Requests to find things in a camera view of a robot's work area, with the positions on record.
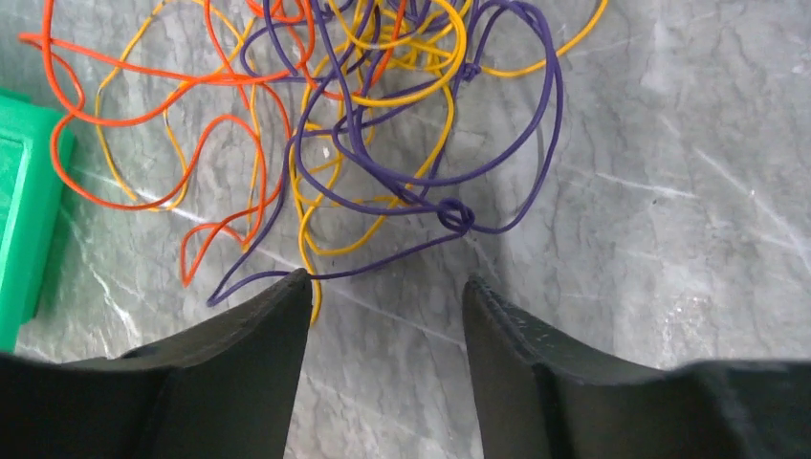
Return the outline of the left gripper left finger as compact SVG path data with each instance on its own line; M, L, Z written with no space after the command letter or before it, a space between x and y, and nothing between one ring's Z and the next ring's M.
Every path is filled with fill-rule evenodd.
M5 458L280 458L312 285L297 270L183 332L114 358L1 357Z

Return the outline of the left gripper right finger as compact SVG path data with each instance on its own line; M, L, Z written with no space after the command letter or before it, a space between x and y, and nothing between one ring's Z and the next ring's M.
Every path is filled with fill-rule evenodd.
M595 349L472 277L463 327L488 458L806 458L808 361L660 370Z

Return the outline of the green plastic bin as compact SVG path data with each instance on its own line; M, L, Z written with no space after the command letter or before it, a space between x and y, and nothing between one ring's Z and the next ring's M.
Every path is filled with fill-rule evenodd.
M1 350L34 318L63 183L52 165L62 116L1 90Z

